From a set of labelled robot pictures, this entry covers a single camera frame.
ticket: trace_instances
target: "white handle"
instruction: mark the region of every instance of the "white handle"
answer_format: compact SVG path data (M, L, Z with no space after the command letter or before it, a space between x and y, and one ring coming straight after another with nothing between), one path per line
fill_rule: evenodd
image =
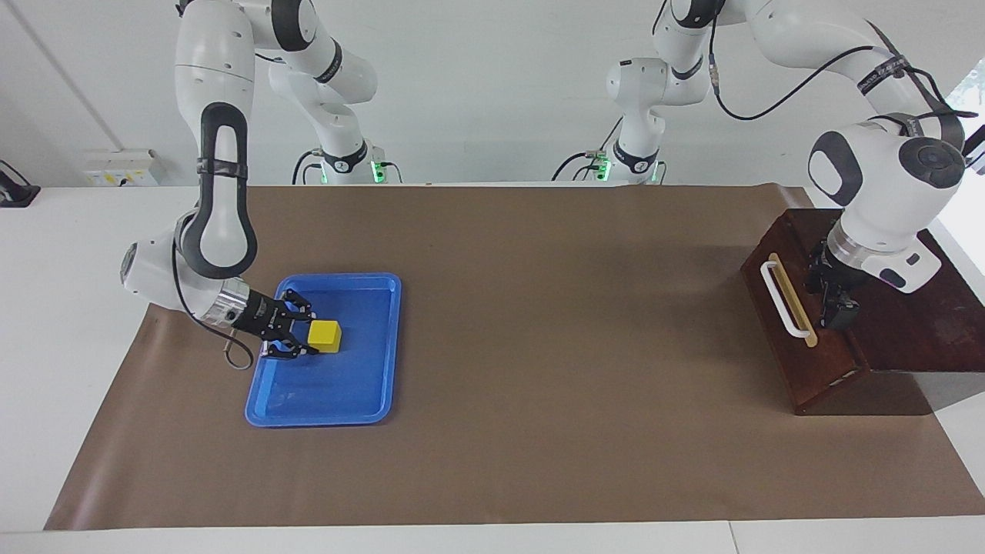
M780 295L780 290L776 288L776 283L773 281L772 272L770 269L777 267L775 261L767 261L763 263L762 267L759 269L759 273L762 274L762 281L766 284L766 290L769 291L769 296L773 299L773 304L776 306L776 312L780 314L780 319L783 321L783 326L786 327L787 332L790 336L794 338L806 339L811 336L811 331L805 331L800 329L794 324L793 317L790 316L790 312L787 311L787 305L783 302L783 297Z

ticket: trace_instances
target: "yellow cube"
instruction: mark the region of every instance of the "yellow cube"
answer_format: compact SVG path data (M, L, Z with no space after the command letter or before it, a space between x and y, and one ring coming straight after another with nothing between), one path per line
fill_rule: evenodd
M308 344L322 354L338 354L342 347L342 327L338 321L312 321Z

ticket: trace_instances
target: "white wall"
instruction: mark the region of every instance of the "white wall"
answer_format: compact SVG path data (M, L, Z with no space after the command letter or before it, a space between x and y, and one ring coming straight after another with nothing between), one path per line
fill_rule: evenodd
M75 184L81 151L110 145L4 2L13 2L111 133L153 148L172 177L194 181L195 149L174 101L171 64L179 20L167 0L0 0L0 156L48 184ZM619 113L605 94L609 67L653 55L657 0L618 9L589 0L315 0L328 29L369 59L379 94L356 107L363 130L408 180L549 178L568 154L597 147ZM950 89L985 54L980 0L852 0L920 67ZM770 65L744 27L721 30L723 94L733 109L771 104L805 72ZM258 76L266 73L260 62ZM667 108L668 182L804 184L814 140L867 117L851 84L822 76L766 120L727 119L714 102ZM284 182L315 145L299 113L258 83L251 125L255 183ZM36 152L58 150L42 165Z

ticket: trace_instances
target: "brown table mat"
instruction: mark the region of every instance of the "brown table mat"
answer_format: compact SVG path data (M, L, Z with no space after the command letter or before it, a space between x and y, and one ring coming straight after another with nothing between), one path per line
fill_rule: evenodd
M250 285L403 279L389 417L254 429L252 374L151 308L46 528L985 514L936 418L791 414L739 268L804 204L775 185L254 188Z

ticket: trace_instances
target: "wooden box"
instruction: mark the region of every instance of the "wooden box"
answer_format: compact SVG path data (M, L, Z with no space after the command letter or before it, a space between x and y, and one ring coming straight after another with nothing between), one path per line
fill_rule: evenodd
M851 293L862 310L850 329L820 328L808 259L840 213L788 210L742 268L795 413L925 415L985 391L985 308L927 232L920 239L944 263L929 284L904 295L874 279ZM787 332L770 298L760 268L772 254L814 327L813 348Z

